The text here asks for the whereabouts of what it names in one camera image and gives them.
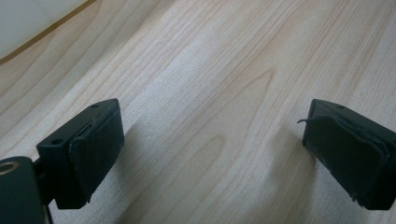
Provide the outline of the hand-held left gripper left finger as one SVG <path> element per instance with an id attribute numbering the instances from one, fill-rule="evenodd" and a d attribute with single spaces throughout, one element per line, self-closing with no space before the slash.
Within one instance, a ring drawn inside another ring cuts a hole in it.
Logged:
<path id="1" fill-rule="evenodd" d="M 120 103 L 88 106 L 36 146 L 39 184 L 45 203 L 79 209 L 114 165 L 124 145 Z"/>

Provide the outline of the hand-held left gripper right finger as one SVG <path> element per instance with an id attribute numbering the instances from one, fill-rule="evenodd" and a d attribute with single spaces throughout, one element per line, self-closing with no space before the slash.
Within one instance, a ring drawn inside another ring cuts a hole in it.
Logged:
<path id="1" fill-rule="evenodd" d="M 336 103 L 314 99 L 303 146 L 353 201 L 389 210 L 396 201 L 396 132 Z"/>

